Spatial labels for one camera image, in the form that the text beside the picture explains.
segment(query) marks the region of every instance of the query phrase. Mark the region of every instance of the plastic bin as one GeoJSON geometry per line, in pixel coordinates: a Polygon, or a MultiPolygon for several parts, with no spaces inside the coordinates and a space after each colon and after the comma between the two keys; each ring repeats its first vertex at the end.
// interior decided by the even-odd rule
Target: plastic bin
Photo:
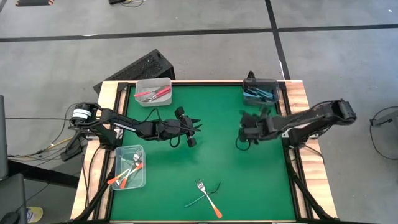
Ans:
{"type": "Polygon", "coordinates": [[[243,102],[246,105],[272,106],[279,101],[278,81],[264,78],[243,80],[243,102]]]}
{"type": "Polygon", "coordinates": [[[134,161],[134,155],[137,151],[142,150],[142,162],[143,168],[138,170],[137,172],[132,173],[127,180],[127,184],[125,188],[120,188],[120,183],[122,182],[122,177],[115,183],[112,184],[112,188],[114,190],[127,190],[127,189],[135,189],[138,187],[145,186],[146,183],[146,161],[145,161],[145,151],[141,145],[135,146],[123,146],[117,147],[114,150],[116,164],[115,164],[115,176],[121,174],[125,170],[131,167],[131,164],[134,161]]]}
{"type": "Polygon", "coordinates": [[[139,80],[136,84],[136,94],[142,93],[145,91],[155,91],[162,86],[170,86],[170,93],[166,93],[159,98],[156,98],[149,102],[143,102],[143,100],[148,97],[154,96],[155,93],[149,93],[144,96],[137,96],[136,100],[141,106],[165,106],[170,105],[172,103],[172,89],[171,89],[172,81],[169,78],[151,78],[146,80],[139,80]]]}

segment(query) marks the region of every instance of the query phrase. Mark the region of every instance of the orange handle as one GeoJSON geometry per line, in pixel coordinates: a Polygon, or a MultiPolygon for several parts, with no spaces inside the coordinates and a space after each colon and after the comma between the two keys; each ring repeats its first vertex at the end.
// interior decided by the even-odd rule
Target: orange handle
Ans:
{"type": "Polygon", "coordinates": [[[155,96],[156,96],[156,97],[163,96],[164,94],[168,93],[168,92],[170,91],[170,89],[171,89],[171,87],[168,86],[168,87],[164,88],[163,90],[157,92],[157,93],[155,94],[155,96]]]}
{"type": "Polygon", "coordinates": [[[149,93],[152,93],[152,91],[145,91],[145,92],[142,92],[142,93],[137,93],[137,94],[134,94],[134,97],[144,96],[144,95],[149,94],[149,93]]]}
{"type": "Polygon", "coordinates": [[[216,212],[217,218],[222,218],[223,217],[223,214],[221,214],[221,212],[218,210],[218,208],[213,206],[213,209],[216,212]]]}
{"type": "Polygon", "coordinates": [[[126,186],[126,183],[127,183],[127,178],[124,178],[122,181],[122,184],[120,185],[120,188],[124,189],[124,187],[126,186]]]}
{"type": "MultiPolygon", "coordinates": [[[[135,172],[135,171],[137,171],[137,170],[139,170],[139,169],[141,169],[141,168],[142,168],[142,162],[141,162],[133,171],[129,172],[128,174],[132,174],[133,172],[135,172]]],[[[128,178],[129,178],[129,176],[127,175],[127,176],[123,179],[122,184],[120,185],[120,188],[121,188],[121,189],[124,189],[124,188],[125,188],[128,178]]]]}
{"type": "Polygon", "coordinates": [[[123,174],[125,174],[127,171],[129,171],[130,169],[125,170],[123,173],[117,175],[116,177],[113,177],[112,179],[108,180],[107,183],[109,185],[115,183],[121,176],[123,176],[123,174]]]}

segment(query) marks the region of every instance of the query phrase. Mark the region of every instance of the red-handled tool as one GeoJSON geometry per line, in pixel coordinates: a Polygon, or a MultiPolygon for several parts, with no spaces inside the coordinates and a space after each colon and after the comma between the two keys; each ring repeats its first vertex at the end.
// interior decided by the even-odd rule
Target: red-handled tool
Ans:
{"type": "Polygon", "coordinates": [[[156,90],[153,90],[153,91],[145,91],[145,92],[142,92],[142,93],[137,93],[137,94],[134,94],[134,97],[144,96],[144,95],[147,95],[147,94],[150,94],[150,93],[155,93],[156,94],[156,93],[162,91],[164,88],[167,88],[167,86],[162,86],[162,87],[160,87],[160,88],[158,88],[156,90]]]}
{"type": "Polygon", "coordinates": [[[168,87],[164,88],[163,90],[160,90],[159,92],[157,92],[152,97],[148,97],[148,98],[142,100],[142,102],[151,102],[154,99],[157,99],[157,98],[159,98],[161,96],[164,96],[164,95],[170,93],[171,89],[172,89],[171,86],[168,86],[168,87]]]}
{"type": "Polygon", "coordinates": [[[133,172],[138,171],[139,169],[141,169],[142,166],[143,166],[143,164],[142,164],[142,162],[141,162],[134,170],[130,171],[130,172],[127,174],[127,176],[126,176],[125,178],[123,178],[122,184],[120,185],[120,188],[121,188],[121,189],[124,189],[124,188],[125,188],[126,183],[127,183],[127,179],[129,178],[129,176],[130,176],[133,172]]]}

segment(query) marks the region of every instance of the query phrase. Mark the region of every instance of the green mat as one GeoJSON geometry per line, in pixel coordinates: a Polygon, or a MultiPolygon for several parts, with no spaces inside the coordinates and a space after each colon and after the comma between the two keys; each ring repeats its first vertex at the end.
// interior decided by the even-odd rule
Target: green mat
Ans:
{"type": "MultiPolygon", "coordinates": [[[[146,185],[115,191],[111,220],[294,220],[281,140],[252,145],[248,151],[235,147],[239,110],[259,113],[258,107],[243,105],[241,87],[173,86],[172,91],[173,103],[159,107],[160,116],[175,119],[175,109],[183,106],[186,115],[201,119],[197,145],[189,148],[182,136],[173,149],[168,141],[144,141],[126,131],[123,146],[140,144],[146,152],[146,185]],[[202,196],[195,179],[201,179],[209,191],[221,182],[210,197],[222,219],[206,198],[184,207],[202,196]]],[[[127,116],[143,120],[153,108],[141,107],[133,94],[132,90],[127,116]]],[[[155,113],[151,119],[157,119],[155,113]]]]}

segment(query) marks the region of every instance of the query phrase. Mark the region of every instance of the black box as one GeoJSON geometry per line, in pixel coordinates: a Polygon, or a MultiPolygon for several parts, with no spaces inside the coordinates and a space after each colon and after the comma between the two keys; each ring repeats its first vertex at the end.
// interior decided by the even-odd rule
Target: black box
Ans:
{"type": "MultiPolygon", "coordinates": [[[[157,49],[155,49],[104,81],[140,80],[165,77],[175,80],[173,65],[157,49]]],[[[98,95],[100,94],[101,87],[102,82],[93,86],[94,91],[98,95]]]]}

